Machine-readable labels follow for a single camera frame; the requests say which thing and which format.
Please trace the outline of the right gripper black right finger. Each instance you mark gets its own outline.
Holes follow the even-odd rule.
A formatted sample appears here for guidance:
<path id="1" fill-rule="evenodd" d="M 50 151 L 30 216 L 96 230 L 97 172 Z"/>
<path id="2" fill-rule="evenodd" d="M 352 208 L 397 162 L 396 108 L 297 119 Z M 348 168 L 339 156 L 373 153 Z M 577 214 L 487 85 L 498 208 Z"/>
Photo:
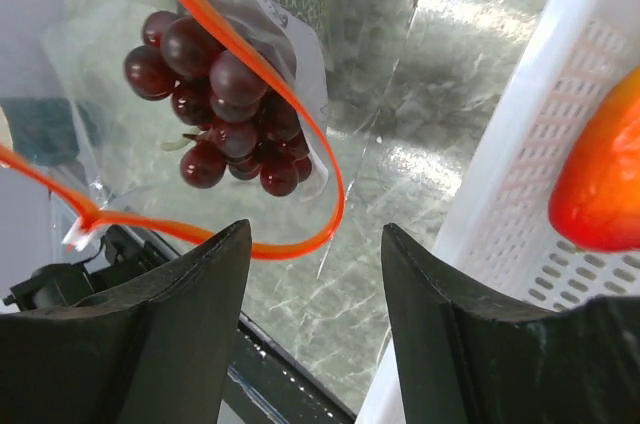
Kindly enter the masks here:
<path id="1" fill-rule="evenodd" d="M 441 261 L 388 224 L 381 264 L 410 423 L 635 423 L 639 301 L 551 312 Z"/>

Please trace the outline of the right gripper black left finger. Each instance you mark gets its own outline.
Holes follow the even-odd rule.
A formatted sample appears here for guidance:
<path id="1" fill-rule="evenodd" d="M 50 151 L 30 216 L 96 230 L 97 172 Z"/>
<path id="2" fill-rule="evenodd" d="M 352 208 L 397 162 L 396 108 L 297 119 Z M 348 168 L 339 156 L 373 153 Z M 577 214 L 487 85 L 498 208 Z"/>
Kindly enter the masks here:
<path id="1" fill-rule="evenodd" d="M 251 227 L 70 307 L 1 318 L 5 423 L 214 423 L 245 293 Z"/>

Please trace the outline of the red orange mango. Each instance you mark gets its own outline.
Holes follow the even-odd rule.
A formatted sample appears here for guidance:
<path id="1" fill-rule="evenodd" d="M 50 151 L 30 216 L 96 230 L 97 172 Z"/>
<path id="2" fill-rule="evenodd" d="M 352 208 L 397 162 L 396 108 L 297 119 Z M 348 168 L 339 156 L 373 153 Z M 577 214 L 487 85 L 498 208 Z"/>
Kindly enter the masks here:
<path id="1" fill-rule="evenodd" d="M 550 195 L 554 230 L 600 253 L 639 249 L 639 70 L 601 101 L 569 152 Z"/>

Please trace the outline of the dark purple grape bunch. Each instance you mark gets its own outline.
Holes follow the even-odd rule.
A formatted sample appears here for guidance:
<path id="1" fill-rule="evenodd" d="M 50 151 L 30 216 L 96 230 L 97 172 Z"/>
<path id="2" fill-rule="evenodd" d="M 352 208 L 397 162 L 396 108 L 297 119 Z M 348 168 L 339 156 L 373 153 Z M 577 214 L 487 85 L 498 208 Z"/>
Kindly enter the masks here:
<path id="1" fill-rule="evenodd" d="M 314 164 L 296 111 L 195 19 L 155 11 L 141 27 L 141 45 L 125 57 L 132 91 L 147 101 L 169 99 L 190 126 L 169 149 L 183 149 L 180 175 L 210 189 L 226 174 L 260 180 L 284 197 L 311 177 Z"/>

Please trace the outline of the clear zip top bag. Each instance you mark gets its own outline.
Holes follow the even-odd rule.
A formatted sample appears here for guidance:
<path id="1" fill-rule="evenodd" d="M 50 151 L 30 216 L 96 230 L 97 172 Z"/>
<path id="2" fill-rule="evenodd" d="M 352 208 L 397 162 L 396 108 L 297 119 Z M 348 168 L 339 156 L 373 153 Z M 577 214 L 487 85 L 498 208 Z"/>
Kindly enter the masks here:
<path id="1" fill-rule="evenodd" d="M 199 244 L 247 221 L 257 259 L 335 235 L 326 135 L 342 0 L 1 0 L 1 165 L 109 226 Z"/>

